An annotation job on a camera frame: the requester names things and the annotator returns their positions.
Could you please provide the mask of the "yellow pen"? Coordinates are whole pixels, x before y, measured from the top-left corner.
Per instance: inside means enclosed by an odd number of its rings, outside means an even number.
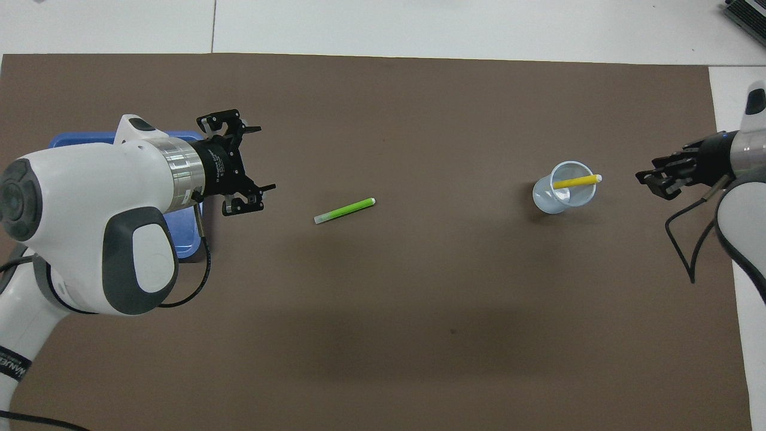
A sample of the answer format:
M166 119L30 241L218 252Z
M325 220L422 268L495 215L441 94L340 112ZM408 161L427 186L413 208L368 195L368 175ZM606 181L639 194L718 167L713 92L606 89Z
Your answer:
M572 187L593 186L601 183L602 180L603 177L601 174L583 175L583 177L553 182L552 189L568 189Z

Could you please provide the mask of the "blue plastic tray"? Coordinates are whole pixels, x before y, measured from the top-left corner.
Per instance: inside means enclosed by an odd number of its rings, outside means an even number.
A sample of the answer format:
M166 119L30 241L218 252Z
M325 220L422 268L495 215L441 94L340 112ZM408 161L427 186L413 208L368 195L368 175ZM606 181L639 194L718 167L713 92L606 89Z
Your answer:
M115 132L60 133L50 140L48 146L52 149L67 145L94 144L94 142L112 144L114 138ZM188 261L202 245L202 237L200 237L193 208L183 208L183 210L167 213L164 218L178 259Z

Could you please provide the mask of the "clear plastic cup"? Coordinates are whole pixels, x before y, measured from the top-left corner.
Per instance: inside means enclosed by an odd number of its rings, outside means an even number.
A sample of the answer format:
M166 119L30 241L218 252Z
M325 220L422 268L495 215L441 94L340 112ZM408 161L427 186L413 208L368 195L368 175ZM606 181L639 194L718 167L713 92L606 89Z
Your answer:
M566 179L595 174L585 164L569 160L555 165L550 174L539 179L533 187L536 207L547 214L563 213L569 208L582 207L593 199L597 186L581 186L568 189L552 189L552 183Z

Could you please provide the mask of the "grey ribbed device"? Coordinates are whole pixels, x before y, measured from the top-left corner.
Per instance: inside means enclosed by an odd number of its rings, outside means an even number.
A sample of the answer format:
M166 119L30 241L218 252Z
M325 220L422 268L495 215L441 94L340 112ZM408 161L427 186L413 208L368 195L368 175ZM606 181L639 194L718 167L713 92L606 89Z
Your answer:
M724 16L766 47L766 0L724 0Z

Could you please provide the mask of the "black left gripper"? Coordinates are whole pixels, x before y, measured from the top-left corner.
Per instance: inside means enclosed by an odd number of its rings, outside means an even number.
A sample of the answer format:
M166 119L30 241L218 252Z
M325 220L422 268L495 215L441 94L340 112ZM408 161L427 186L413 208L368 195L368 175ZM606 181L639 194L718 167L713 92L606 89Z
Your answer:
M249 125L237 109L202 115L196 123L206 138L191 143L202 163L202 196L224 196L221 204L224 217L262 211L265 193L277 185L258 186L255 182L246 182L237 147L244 135L260 133L261 126Z

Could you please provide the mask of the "brown table mat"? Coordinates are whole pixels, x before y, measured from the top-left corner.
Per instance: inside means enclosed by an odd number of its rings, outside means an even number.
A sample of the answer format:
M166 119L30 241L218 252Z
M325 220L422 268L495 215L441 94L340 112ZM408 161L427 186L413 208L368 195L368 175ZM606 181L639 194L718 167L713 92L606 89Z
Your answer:
M752 431L732 264L690 284L635 173L716 131L706 66L8 55L0 169L57 134L237 108L262 212L205 202L207 286L69 316L12 409L93 431ZM574 160L602 182L539 210ZM315 224L367 198L374 207Z

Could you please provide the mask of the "green pen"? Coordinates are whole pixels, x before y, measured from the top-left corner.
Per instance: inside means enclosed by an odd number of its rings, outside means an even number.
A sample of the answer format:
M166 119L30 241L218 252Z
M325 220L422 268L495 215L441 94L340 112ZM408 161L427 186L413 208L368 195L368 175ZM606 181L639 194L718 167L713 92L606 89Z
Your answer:
M315 224L322 224L327 223L328 221L347 216L349 214L364 210L365 208L374 207L376 204L375 198L367 198L358 202L354 202L353 204L345 205L344 207L336 208L335 210L331 210L329 212L316 215L314 217L314 223Z

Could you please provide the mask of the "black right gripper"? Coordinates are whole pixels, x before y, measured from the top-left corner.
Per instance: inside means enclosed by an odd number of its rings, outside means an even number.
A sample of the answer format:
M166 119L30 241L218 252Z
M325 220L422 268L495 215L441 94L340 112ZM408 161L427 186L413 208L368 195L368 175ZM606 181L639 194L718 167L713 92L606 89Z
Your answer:
M697 184L716 184L726 175L730 180L735 178L731 167L731 147L738 131L720 131L696 142L684 145L681 150L668 156L652 160L654 167L635 174L640 184L646 186L651 193L665 200L673 200L681 194L681 188ZM695 163L689 167L670 166L672 163L682 163L684 160Z

